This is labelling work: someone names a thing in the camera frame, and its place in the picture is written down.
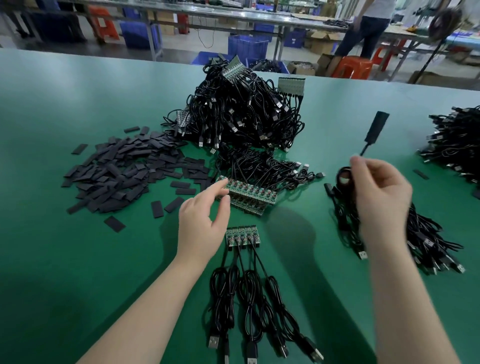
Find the forearm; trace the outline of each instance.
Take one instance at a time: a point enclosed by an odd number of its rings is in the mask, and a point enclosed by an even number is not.
[[[365,0],[361,10],[360,10],[360,13],[357,15],[359,18],[361,18],[365,12],[367,11],[367,9],[370,7],[370,5],[373,4],[373,1],[374,0]]]
[[[78,364],[158,364],[201,273],[174,260]]]
[[[368,249],[379,364],[459,363],[401,234]]]

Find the white floor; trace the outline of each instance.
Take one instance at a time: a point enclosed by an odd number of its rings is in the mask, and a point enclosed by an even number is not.
[[[111,14],[116,14],[115,8],[109,9]],[[100,57],[115,57],[115,58],[133,58],[151,60],[150,51],[148,50],[133,50],[127,49],[123,38],[120,37],[120,41],[108,40],[108,43],[103,46],[99,46],[95,42],[92,29],[86,19],[82,16],[79,17],[80,24],[84,36],[88,39],[86,44],[38,44],[34,39],[20,39],[18,36],[10,37],[9,32],[0,17],[0,45],[4,48],[19,48],[19,49],[32,49],[43,50],[51,52],[69,53],[69,54],[81,54],[81,55],[94,55]],[[190,19],[193,24],[208,24],[215,27],[220,24],[215,19],[206,19],[193,17]],[[116,24],[119,34],[121,34],[120,27]],[[252,27],[252,24],[239,23],[240,28]],[[227,53],[228,52],[228,32],[212,31],[212,30],[195,30],[190,28],[190,33],[186,35],[177,34],[174,36],[163,36],[163,48],[164,57],[159,58],[159,61],[176,62],[176,63],[191,63],[200,51],[208,51],[215,53]],[[269,43],[267,49],[267,58],[272,59],[275,50],[275,38]],[[351,54],[359,55],[360,47],[355,47]],[[288,48],[284,47],[282,52],[282,60],[287,61],[307,61],[316,62],[319,55],[310,52],[305,48]],[[411,74],[419,70],[427,60],[428,55],[419,55],[412,53],[405,60],[400,72],[394,79],[394,82],[406,82]],[[375,75],[375,79],[384,80],[393,72],[400,59],[393,57],[387,67],[386,72],[378,73]],[[443,56],[437,57],[432,64],[429,65],[428,71],[438,73],[443,76],[452,77],[464,77],[475,78],[480,72],[479,67],[465,66],[454,63],[450,60],[445,60]]]

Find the green tabletop surface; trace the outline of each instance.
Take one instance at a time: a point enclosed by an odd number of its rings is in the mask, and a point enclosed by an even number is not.
[[[123,129],[161,130],[163,116],[183,108],[204,79],[200,66],[0,49],[0,357],[2,363],[74,363],[165,269],[176,252],[178,212],[153,219],[150,202],[175,198],[171,178],[115,213],[127,227],[115,233],[109,214],[68,215],[75,188],[62,176]],[[259,73],[275,84],[279,74]],[[306,77],[300,113],[305,129],[284,158],[325,172],[259,218],[233,208],[229,226],[256,224],[259,254],[283,300],[325,363],[374,363],[374,323],[368,260],[342,245],[324,182],[364,146],[378,110],[390,113],[367,157],[385,159],[413,185],[417,210],[461,243],[461,275],[423,276],[463,363],[478,362],[480,327],[480,201],[454,172],[415,154],[433,132],[428,115],[474,107],[480,93],[376,81]],[[81,156],[71,152],[89,144]],[[186,156],[206,158],[188,145]],[[420,169],[423,180],[412,170]],[[215,214],[217,203],[212,213]],[[163,363],[222,363],[207,348],[210,274],[223,248],[188,297]],[[230,334],[230,363],[244,364],[242,317]],[[307,364],[293,343],[277,358],[267,338],[258,363]]]

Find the hand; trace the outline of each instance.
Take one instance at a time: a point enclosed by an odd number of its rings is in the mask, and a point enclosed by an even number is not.
[[[225,178],[212,184],[194,198],[185,201],[179,211],[179,245],[177,261],[203,270],[222,243],[230,218],[230,196],[224,188]],[[216,196],[223,196],[214,222],[210,220],[210,208]]]
[[[360,234],[366,244],[406,240],[412,186],[391,164],[377,159],[350,159]]]
[[[357,33],[359,30],[360,30],[360,24],[361,24],[361,19],[362,17],[361,16],[357,16],[354,20],[353,20],[353,30],[355,33]]]

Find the dark shorts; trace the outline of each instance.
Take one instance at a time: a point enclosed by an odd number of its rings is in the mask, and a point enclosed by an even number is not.
[[[377,45],[378,39],[390,24],[390,19],[371,18],[364,16],[360,23],[360,30],[355,32],[353,27],[345,33],[342,43],[335,51],[336,56],[348,56],[354,46],[363,39],[363,48],[360,57],[372,58],[373,51]]]
[[[72,2],[63,2],[63,1],[58,1],[60,10],[63,12],[72,12],[73,11],[73,6],[75,5],[75,10],[77,12],[82,12],[85,13],[85,6],[83,4],[77,4],[77,3],[72,3]]]

